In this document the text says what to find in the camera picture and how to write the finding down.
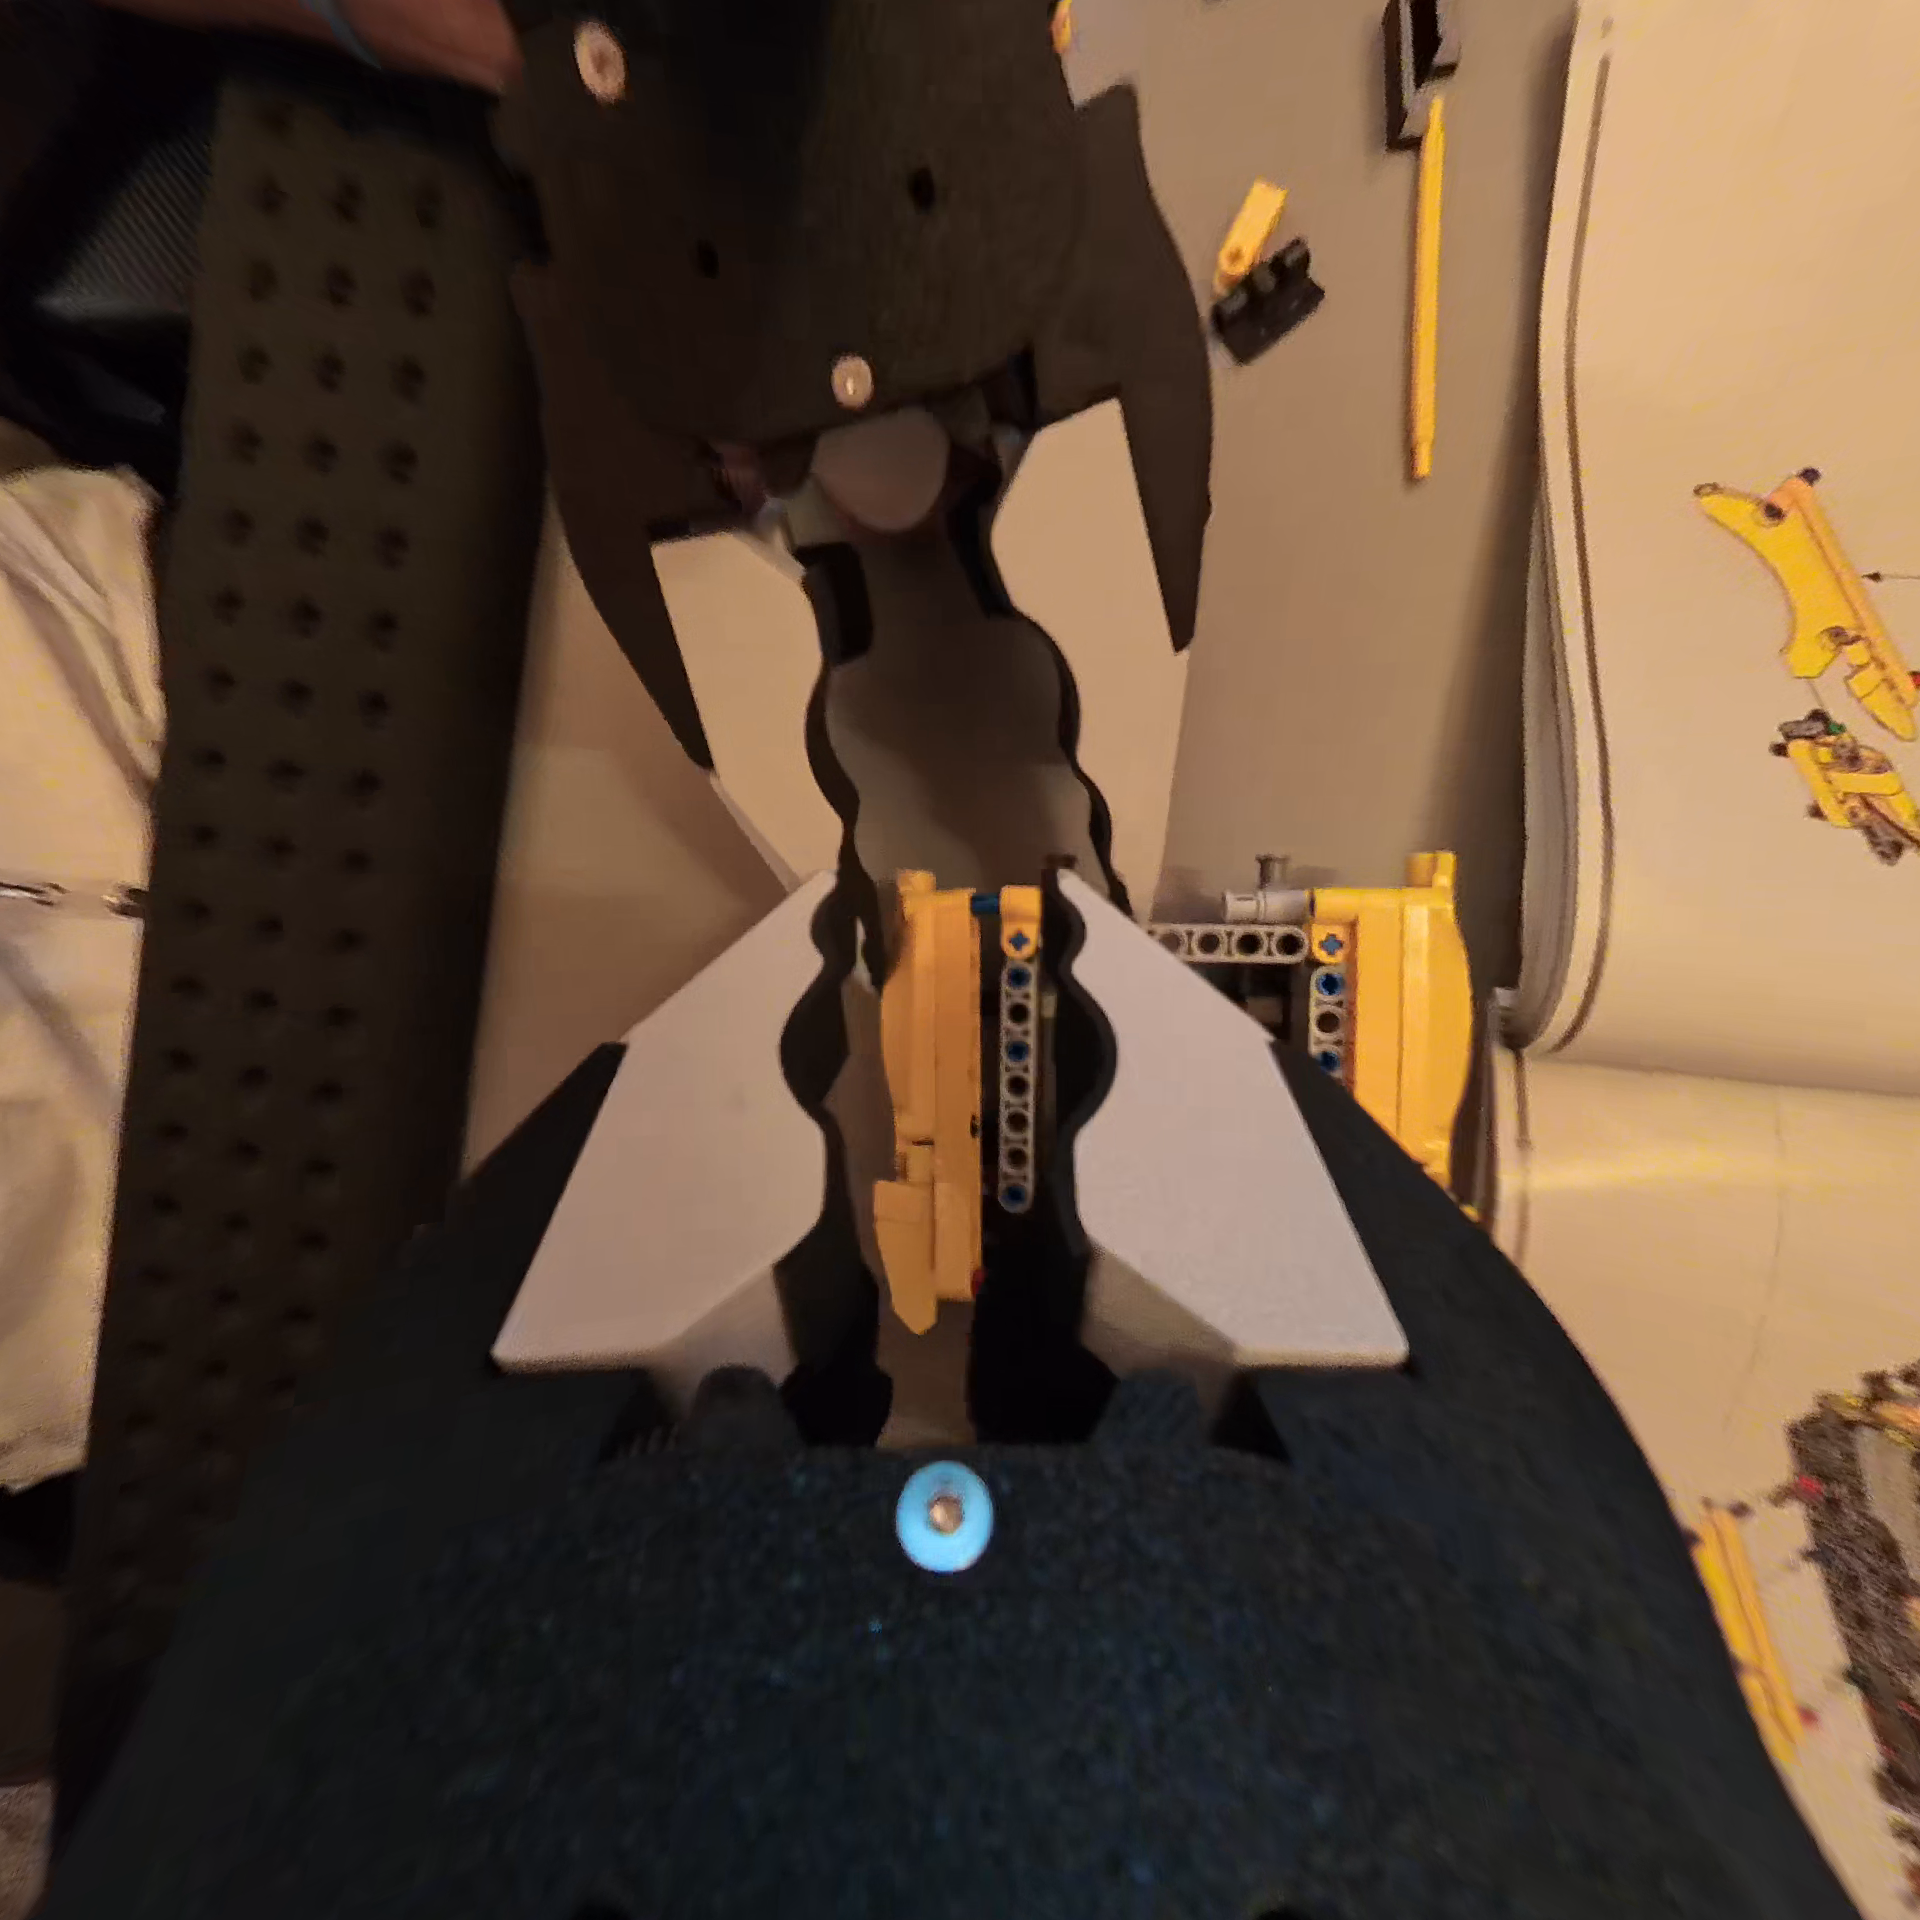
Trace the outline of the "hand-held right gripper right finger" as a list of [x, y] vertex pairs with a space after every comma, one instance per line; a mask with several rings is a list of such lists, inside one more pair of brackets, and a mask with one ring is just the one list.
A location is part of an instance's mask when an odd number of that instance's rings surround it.
[[996, 1172], [964, 1354], [986, 1443], [1084, 1443], [1112, 1384], [1219, 1421], [1249, 1378], [1397, 1370], [1412, 1342], [1272, 1040], [1071, 871], [1041, 883], [1032, 1089]]

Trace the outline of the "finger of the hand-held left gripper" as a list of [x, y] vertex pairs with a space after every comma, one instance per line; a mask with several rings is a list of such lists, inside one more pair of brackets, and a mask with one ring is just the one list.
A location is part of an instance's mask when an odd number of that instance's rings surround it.
[[1151, 918], [1190, 654], [1175, 647], [1118, 399], [1041, 424], [986, 514], [986, 564], [1071, 682], [1071, 766], [1102, 807], [1102, 871]]
[[874, 640], [841, 538], [694, 532], [649, 550], [702, 728], [707, 791], [785, 890], [830, 872], [858, 922], [858, 977], [886, 981], [879, 883], [858, 852], [858, 782], [830, 747], [830, 673]]

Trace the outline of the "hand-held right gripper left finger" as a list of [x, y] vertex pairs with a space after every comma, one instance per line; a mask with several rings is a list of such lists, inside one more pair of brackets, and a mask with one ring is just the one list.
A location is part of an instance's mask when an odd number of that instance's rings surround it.
[[490, 1336], [503, 1370], [642, 1370], [672, 1415], [759, 1370], [805, 1442], [879, 1442], [879, 1286], [824, 1108], [851, 960], [851, 903], [819, 871], [626, 1037]]

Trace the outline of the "yellow toy car model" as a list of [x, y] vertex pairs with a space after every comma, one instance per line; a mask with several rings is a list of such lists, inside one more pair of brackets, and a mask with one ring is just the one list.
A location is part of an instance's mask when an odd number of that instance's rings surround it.
[[996, 1000], [983, 1000], [983, 1208], [1006, 1230], [1071, 1141], [1084, 997], [1111, 1045], [1095, 1097], [1118, 1092], [1118, 1016], [1145, 1014], [1145, 1089], [1181, 1122], [1296, 1058], [1341, 1081], [1441, 1190], [1470, 1079], [1470, 964], [1454, 922], [1454, 852], [1412, 852], [1397, 883], [1296, 883], [1280, 852], [1208, 918], [1124, 922], [1084, 883], [970, 896], [996, 935]]

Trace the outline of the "yellow beam assembly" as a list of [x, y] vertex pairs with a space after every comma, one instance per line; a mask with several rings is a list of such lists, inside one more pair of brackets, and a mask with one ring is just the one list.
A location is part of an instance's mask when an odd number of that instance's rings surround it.
[[874, 1184], [874, 1253], [888, 1313], [926, 1335], [983, 1275], [983, 935], [970, 890], [895, 872], [895, 960], [879, 991], [888, 1178]]

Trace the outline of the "person's left forearm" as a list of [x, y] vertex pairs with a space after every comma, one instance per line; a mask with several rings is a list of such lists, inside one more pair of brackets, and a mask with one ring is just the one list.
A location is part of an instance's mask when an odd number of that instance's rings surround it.
[[[490, 95], [522, 73], [515, 32], [495, 0], [346, 0], [346, 18], [388, 73], [451, 82]], [[337, 49], [296, 0], [229, 0], [215, 7], [215, 22]]]

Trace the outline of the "yellow black connector piece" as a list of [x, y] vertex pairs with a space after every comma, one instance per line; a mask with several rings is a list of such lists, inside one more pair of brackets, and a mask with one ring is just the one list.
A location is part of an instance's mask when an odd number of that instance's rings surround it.
[[1321, 310], [1304, 232], [1293, 228], [1293, 190], [1249, 182], [1208, 259], [1208, 336], [1249, 369]]

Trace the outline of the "black-tipped yellow tool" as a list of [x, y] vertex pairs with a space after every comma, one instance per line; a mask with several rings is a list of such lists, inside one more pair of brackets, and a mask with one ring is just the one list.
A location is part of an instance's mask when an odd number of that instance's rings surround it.
[[1453, 190], [1453, 87], [1463, 67], [1454, 7], [1380, 7], [1380, 126], [1412, 153], [1412, 259], [1406, 259], [1406, 478], [1434, 472], [1441, 443], [1441, 286], [1447, 286], [1447, 190]]

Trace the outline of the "person's white shirt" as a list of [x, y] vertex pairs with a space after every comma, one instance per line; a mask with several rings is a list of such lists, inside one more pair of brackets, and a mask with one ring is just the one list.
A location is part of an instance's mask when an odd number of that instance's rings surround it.
[[90, 1442], [166, 687], [154, 489], [0, 484], [0, 1485]]

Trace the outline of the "open instruction booklet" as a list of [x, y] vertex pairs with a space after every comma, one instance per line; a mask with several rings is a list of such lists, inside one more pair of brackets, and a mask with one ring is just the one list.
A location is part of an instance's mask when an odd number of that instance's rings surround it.
[[1576, 7], [1481, 1208], [1916, 1915], [1920, 8]]

